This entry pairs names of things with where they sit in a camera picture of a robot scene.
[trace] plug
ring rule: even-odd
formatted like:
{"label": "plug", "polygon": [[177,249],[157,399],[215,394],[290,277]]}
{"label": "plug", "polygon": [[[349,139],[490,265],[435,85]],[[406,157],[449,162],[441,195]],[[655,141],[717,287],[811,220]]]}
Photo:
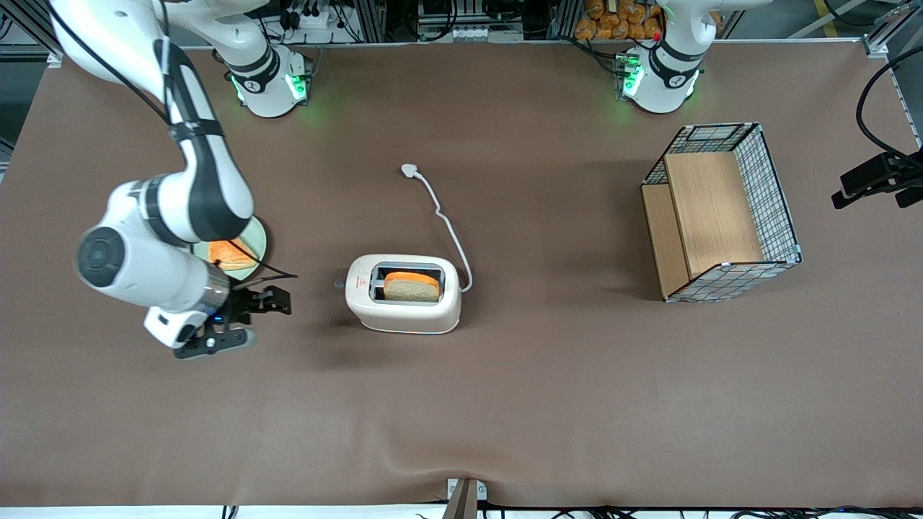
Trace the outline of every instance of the plug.
{"label": "plug", "polygon": [[401,173],[407,178],[414,178],[420,175],[420,170],[416,167],[416,164],[405,164],[401,166]]}

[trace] white plate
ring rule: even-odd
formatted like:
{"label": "white plate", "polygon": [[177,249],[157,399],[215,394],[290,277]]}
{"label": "white plate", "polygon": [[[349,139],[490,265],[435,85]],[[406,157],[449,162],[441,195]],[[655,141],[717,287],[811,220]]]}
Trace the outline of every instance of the white plate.
{"label": "white plate", "polygon": [[[266,256],[266,229],[263,227],[263,224],[257,219],[256,216],[250,219],[250,222],[247,223],[244,227],[244,232],[238,236],[241,241],[246,243],[250,250],[253,251],[254,256],[259,258],[260,261]],[[200,242],[193,244],[192,253],[205,261],[209,260],[209,242]],[[236,280],[243,281],[246,278],[253,275],[253,272],[256,272],[259,268],[259,264],[250,267],[249,269],[241,269],[239,271],[224,271],[225,274],[233,277]]]}

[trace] shelf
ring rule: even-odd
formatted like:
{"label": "shelf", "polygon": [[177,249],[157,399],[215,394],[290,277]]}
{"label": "shelf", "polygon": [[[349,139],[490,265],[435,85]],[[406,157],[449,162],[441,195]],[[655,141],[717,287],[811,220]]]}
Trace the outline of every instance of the shelf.
{"label": "shelf", "polygon": [[719,263],[765,260],[734,153],[670,153],[664,162],[689,279]]}

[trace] wooden board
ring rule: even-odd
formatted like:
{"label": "wooden board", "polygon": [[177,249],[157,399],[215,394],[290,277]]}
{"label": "wooden board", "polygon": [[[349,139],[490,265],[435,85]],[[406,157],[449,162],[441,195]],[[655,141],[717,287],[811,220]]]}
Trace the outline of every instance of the wooden board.
{"label": "wooden board", "polygon": [[734,153],[665,157],[689,278],[724,262],[763,261]]}
{"label": "wooden board", "polygon": [[667,184],[641,186],[647,228],[651,231],[653,259],[657,265],[657,279],[664,299],[689,282],[686,254],[679,237],[677,213]]}

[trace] brown fabric surface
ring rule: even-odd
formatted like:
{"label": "brown fabric surface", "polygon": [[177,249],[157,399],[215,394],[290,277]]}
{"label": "brown fabric surface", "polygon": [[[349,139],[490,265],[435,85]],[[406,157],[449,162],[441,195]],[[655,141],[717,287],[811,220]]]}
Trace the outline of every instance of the brown fabric surface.
{"label": "brown fabric surface", "polygon": [[[45,74],[0,187],[0,504],[491,501],[923,505],[923,204],[835,211],[878,151],[858,43],[721,44],[672,115],[617,103],[566,45],[329,50],[308,108],[260,120],[194,54],[273,240],[292,316],[192,362],[72,266],[119,183],[182,167],[128,89]],[[869,125],[914,143],[889,79]],[[757,120],[805,263],[738,300],[659,302],[638,186],[685,124]],[[445,336],[370,332],[356,257],[475,272]]]}

